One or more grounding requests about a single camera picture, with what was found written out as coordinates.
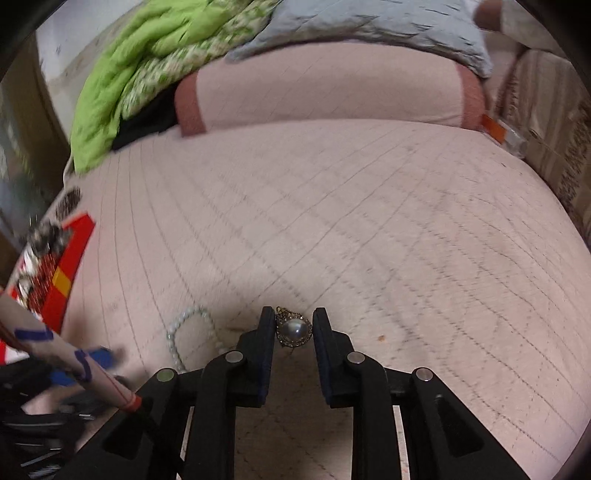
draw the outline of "pendant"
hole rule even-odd
[[[283,307],[275,310],[277,339],[282,346],[302,346],[312,337],[312,324],[301,313]]]

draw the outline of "wall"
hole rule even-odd
[[[18,260],[17,250],[0,231],[0,287],[6,287],[12,269]]]
[[[37,30],[41,69],[49,82],[105,28],[141,0],[67,0]]]

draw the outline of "pink pillow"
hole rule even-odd
[[[175,104],[183,135],[330,118],[475,129],[484,113],[480,81],[465,66],[406,47],[353,42],[214,61],[180,83]]]

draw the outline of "metal rivet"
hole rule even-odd
[[[163,368],[156,374],[156,379],[159,382],[170,382],[174,378],[174,370],[171,368]]]
[[[360,364],[365,360],[365,355],[361,352],[351,352],[347,355],[347,360],[352,364]]]
[[[428,382],[433,378],[433,372],[431,372],[428,368],[419,368],[416,372],[416,376],[419,380]]]
[[[242,361],[244,355],[242,352],[238,350],[232,350],[231,352],[226,353],[226,362],[231,364],[237,364],[238,362]]]

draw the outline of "green blanket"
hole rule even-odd
[[[100,164],[119,131],[168,85],[254,38],[278,0],[150,0],[103,52],[78,98],[77,172]]]

